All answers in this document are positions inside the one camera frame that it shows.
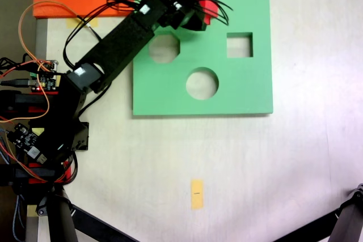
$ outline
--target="white table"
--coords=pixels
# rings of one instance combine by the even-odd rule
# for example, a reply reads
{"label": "white table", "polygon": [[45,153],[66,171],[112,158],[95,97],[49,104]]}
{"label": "white table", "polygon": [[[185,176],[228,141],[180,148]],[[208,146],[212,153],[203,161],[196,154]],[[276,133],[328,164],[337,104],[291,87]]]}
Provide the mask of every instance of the white table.
{"label": "white table", "polygon": [[[266,117],[133,118],[129,65],[82,116],[90,149],[78,152],[71,201],[140,241],[168,242],[274,241],[339,207],[363,181],[362,3],[271,0]],[[101,18],[95,30],[119,21]],[[48,59],[62,63],[70,31],[48,20]],[[82,31],[69,58],[94,44]],[[200,210],[192,179],[204,181]],[[46,218],[40,227],[47,241]]]}

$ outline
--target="yellow sticky note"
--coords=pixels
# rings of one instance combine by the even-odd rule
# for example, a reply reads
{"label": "yellow sticky note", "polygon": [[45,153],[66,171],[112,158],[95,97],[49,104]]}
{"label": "yellow sticky note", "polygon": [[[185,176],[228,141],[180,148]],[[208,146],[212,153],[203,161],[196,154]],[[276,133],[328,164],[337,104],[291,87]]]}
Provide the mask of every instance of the yellow sticky note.
{"label": "yellow sticky note", "polygon": [[[78,23],[79,23],[80,21],[81,21],[81,20],[80,20],[80,19],[78,19],[78,18],[67,18],[67,19],[66,19],[67,28],[75,28],[75,27],[78,25]],[[89,24],[90,24],[90,26],[91,26],[92,28],[97,27],[97,26],[98,26],[98,18],[95,18],[95,19],[91,20],[91,21],[89,22]]]}
{"label": "yellow sticky note", "polygon": [[57,75],[56,76],[56,87],[59,87],[60,84],[61,84],[61,76]]}
{"label": "yellow sticky note", "polygon": [[32,132],[39,136],[44,132],[44,128],[32,128]]}
{"label": "yellow sticky note", "polygon": [[36,212],[36,205],[28,205],[27,206],[27,217],[38,217],[38,214]]}
{"label": "yellow sticky note", "polygon": [[202,180],[192,180],[191,193],[192,193],[192,210],[203,208],[203,181]]}

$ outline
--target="green board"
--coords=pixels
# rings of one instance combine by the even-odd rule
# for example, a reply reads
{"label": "green board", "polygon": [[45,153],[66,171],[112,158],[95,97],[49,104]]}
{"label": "green board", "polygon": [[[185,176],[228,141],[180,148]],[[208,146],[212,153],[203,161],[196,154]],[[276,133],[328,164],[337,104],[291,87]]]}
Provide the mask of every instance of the green board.
{"label": "green board", "polygon": [[[229,26],[212,19],[205,32],[159,27],[155,35],[172,33],[180,54],[171,63],[156,63],[149,45],[133,63],[134,115],[272,113],[272,71],[269,0],[220,0]],[[227,57],[227,37],[251,35],[253,56]],[[218,77],[209,99],[193,98],[186,88],[190,74],[205,67]]]}

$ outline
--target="blue wire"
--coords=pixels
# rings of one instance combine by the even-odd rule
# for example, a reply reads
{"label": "blue wire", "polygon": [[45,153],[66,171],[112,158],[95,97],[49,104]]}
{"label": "blue wire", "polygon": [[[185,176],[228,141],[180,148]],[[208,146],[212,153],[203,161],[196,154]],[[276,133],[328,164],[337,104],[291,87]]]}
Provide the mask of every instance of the blue wire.
{"label": "blue wire", "polygon": [[[4,146],[4,147],[6,147],[6,145],[5,145],[5,142],[4,142],[4,139],[2,139],[2,137],[0,136],[0,141],[1,141],[1,144]],[[10,164],[10,157],[8,156],[8,155],[4,155],[3,153],[2,153],[2,151],[0,150],[0,155],[1,155],[1,157],[2,157],[2,159],[4,159],[4,161],[5,161],[5,163],[6,164]]]}
{"label": "blue wire", "polygon": [[15,222],[16,222],[16,214],[18,212],[18,207],[19,207],[19,196],[16,197],[16,204],[15,204],[15,211],[14,211],[14,216],[12,218],[12,235],[14,237],[14,239],[17,242],[25,242],[24,240],[20,240],[15,233]]}

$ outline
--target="square hole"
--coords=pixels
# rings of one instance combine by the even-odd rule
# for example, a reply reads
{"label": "square hole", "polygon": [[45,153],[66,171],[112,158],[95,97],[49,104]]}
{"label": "square hole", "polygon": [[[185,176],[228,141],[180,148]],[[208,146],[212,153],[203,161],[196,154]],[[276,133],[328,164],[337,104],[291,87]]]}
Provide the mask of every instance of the square hole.
{"label": "square hole", "polygon": [[252,32],[227,33],[227,58],[254,56]]}

